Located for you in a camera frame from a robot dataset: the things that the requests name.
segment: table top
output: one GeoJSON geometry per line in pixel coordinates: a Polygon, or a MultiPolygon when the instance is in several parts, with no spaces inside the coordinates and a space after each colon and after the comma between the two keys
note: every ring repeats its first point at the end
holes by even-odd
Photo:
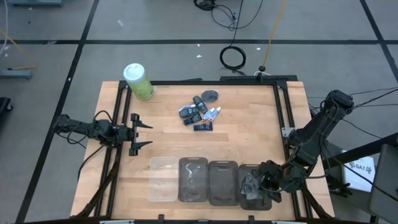
{"type": "MultiPolygon", "coordinates": [[[[302,128],[311,119],[303,83],[288,82],[288,87],[296,127],[302,128]]],[[[139,114],[144,124],[154,127],[138,128],[137,141],[153,143],[144,146],[136,157],[128,156],[130,144],[124,144],[113,219],[157,219],[159,214],[164,214],[167,220],[247,220],[249,215],[254,215],[256,220],[294,220],[291,196],[285,192],[282,192],[282,202],[272,202],[269,211],[243,210],[240,206],[215,207],[209,202],[148,201],[149,161],[152,157],[206,157],[209,162],[236,161],[239,165],[259,164],[267,160],[278,164],[285,162],[271,86],[159,85],[155,88],[155,95],[149,101],[139,101],[134,94],[131,98],[129,113],[139,114]],[[213,131],[193,132],[192,126],[183,125],[177,110],[183,105],[192,104],[192,98],[200,96],[203,90],[219,91],[218,101],[209,103],[208,108],[220,106],[221,112],[213,122],[213,131]]],[[[117,91],[118,82],[104,82],[96,111],[106,110],[112,114],[117,91]]],[[[124,98],[118,121],[123,113],[124,98]]],[[[288,126],[282,91],[280,98],[288,126]]],[[[106,116],[101,114],[98,119],[106,119],[106,116]]],[[[90,139],[85,157],[98,147],[98,142],[90,139]]],[[[73,201],[72,215],[80,212],[98,189],[104,155],[105,150],[84,166],[73,201]]],[[[323,174],[322,163],[319,162],[312,175],[323,174]]],[[[307,185],[325,211],[334,215],[325,178],[307,180],[307,185]]],[[[103,205],[107,203],[108,192],[109,188],[104,193],[103,205]]],[[[305,216],[300,192],[298,200],[301,214],[305,216]]],[[[101,214],[105,214],[105,207],[102,206],[101,214]]]]}

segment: clear plastic container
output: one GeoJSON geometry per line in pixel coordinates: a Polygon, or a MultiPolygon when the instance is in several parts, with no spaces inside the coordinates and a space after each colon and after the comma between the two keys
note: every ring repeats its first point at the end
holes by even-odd
{"type": "Polygon", "coordinates": [[[173,202],[178,195],[178,159],[153,157],[150,159],[150,187],[148,201],[173,202]]]}

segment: white bottle cap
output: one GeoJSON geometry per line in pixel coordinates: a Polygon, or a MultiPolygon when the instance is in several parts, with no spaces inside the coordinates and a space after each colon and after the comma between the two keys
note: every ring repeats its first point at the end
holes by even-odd
{"type": "Polygon", "coordinates": [[[128,83],[140,83],[145,78],[145,69],[138,63],[129,64],[123,71],[128,83]]]}

